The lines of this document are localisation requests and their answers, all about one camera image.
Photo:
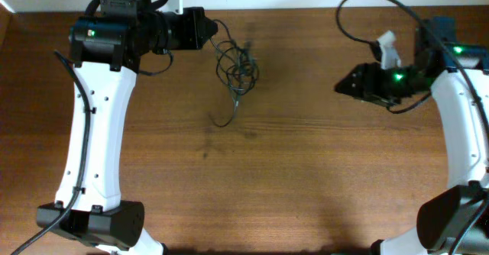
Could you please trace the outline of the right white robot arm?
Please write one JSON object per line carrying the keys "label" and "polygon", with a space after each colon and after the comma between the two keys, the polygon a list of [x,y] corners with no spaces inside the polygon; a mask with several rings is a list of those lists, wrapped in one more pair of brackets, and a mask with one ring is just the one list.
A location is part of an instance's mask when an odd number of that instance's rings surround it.
{"label": "right white robot arm", "polygon": [[437,17],[416,29],[415,62],[402,66],[388,31],[372,43],[376,62],[357,65],[337,93],[400,114],[418,93],[433,98],[448,155],[446,191],[423,204],[416,225],[377,240],[371,254],[486,254],[488,252],[488,50],[461,44],[455,21]]}

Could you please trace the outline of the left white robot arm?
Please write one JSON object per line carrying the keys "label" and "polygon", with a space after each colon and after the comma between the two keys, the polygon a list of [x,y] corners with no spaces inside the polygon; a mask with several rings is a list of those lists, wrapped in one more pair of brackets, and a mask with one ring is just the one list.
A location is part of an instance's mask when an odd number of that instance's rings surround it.
{"label": "left white robot arm", "polygon": [[125,201],[119,158],[125,116],[146,53],[199,50],[217,25],[183,0],[92,0],[70,29],[62,64],[74,82],[66,167],[37,225],[110,254],[165,254],[144,229],[144,206]]}

